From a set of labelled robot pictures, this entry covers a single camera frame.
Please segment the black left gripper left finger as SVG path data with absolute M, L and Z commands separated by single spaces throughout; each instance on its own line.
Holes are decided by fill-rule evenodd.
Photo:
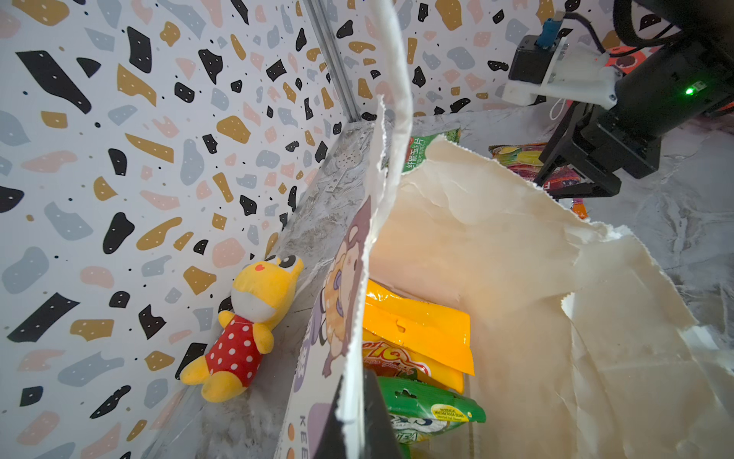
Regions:
M 341 395 L 343 378 L 339 379 L 338 386 L 329 409 L 326 411 L 326 418 L 323 429 L 315 449 L 313 450 L 313 458 L 315 459 L 346 459 L 346 445 L 344 442 L 343 423 L 336 416 L 338 401 Z

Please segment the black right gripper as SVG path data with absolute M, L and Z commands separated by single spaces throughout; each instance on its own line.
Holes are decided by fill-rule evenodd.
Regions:
M 574 101 L 540 155 L 542 166 L 534 182 L 544 187 L 556 170 L 567 166 L 582 180 L 551 189 L 552 198 L 613 197 L 621 187 L 617 171 L 642 179 L 659 170 L 660 158 L 660 138 L 634 134 L 612 112 Z

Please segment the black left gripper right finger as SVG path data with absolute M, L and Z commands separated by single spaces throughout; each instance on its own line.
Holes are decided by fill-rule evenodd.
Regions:
M 363 432 L 364 446 L 361 458 L 401 459 L 401 450 L 391 427 L 378 377 L 372 370 L 363 376 Z

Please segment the small green snack box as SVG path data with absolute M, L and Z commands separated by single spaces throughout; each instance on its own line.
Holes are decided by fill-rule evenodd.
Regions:
M 414 444 L 487 420 L 485 411 L 474 400 L 450 390 L 403 378 L 377 380 L 393 434 L 407 457 Z

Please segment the Fox's fruits candy bag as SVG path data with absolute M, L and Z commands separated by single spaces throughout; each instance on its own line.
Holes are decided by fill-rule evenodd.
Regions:
M 491 145 L 490 156 L 502 164 L 505 168 L 512 170 L 527 181 L 533 182 L 543 164 L 540 155 L 545 148 L 544 143 L 532 143 L 531 145 Z M 550 178 L 543 185 L 544 191 L 550 193 L 564 187 L 581 184 L 584 179 L 569 166 L 562 166 L 554 170 Z M 580 219 L 589 218 L 584 200 L 582 198 L 562 199 L 562 204 L 574 212 Z

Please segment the white printed paper bag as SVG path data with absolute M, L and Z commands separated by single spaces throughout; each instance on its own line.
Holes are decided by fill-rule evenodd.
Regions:
M 436 439 L 439 458 L 732 457 L 733 355 L 628 229 L 584 222 L 444 139 L 401 173 L 406 48 L 392 5 L 371 9 L 394 127 L 375 124 L 351 224 L 298 249 L 315 300 L 276 456 L 313 458 L 343 378 L 336 416 L 347 458 L 361 458 L 365 293 L 376 280 L 470 315 L 466 391 L 487 420 Z

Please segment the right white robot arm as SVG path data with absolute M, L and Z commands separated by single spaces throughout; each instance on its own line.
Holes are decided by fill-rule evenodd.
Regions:
M 544 186 L 569 166 L 582 183 L 550 191 L 554 199 L 612 197 L 622 170 L 635 179 L 659 169 L 661 138 L 673 128 L 733 101 L 733 4 L 730 1 L 644 1 L 642 7 L 678 28 L 674 36 L 643 38 L 629 1 L 613 5 L 620 41 L 655 48 L 615 84 L 614 106 L 575 99 L 554 131 L 534 181 Z

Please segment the yellow snack packet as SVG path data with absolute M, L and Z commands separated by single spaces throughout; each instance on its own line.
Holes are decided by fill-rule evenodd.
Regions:
M 369 281 L 362 361 L 378 375 L 417 380 L 458 394 L 473 376 L 467 313 L 404 298 Z

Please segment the yellow plush toy red dress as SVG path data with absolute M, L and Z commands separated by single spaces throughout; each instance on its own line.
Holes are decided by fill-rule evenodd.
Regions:
M 239 273 L 232 285 L 231 311 L 218 314 L 220 338 L 183 369 L 182 383 L 200 386 L 210 403 L 246 392 L 263 358 L 273 352 L 273 329 L 290 311 L 303 269 L 303 260 L 292 254 L 283 259 L 270 256 Z

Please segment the flat metal perforated bracket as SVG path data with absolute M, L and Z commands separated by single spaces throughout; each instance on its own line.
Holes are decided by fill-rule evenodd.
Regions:
M 336 191 L 345 175 L 361 164 L 365 142 L 364 133 L 352 133 L 338 141 L 338 148 L 332 160 L 335 177 L 328 183 L 325 189 L 327 192 Z

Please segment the aluminium left corner post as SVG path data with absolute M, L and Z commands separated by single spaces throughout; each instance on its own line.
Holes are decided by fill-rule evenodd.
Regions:
M 323 1 L 319 0 L 305 0 L 304 4 L 321 52 L 329 68 L 336 95 L 341 101 L 343 113 L 349 122 L 359 122 L 361 113 L 349 87 L 349 78 L 339 55 L 338 44 L 329 20 L 328 8 Z

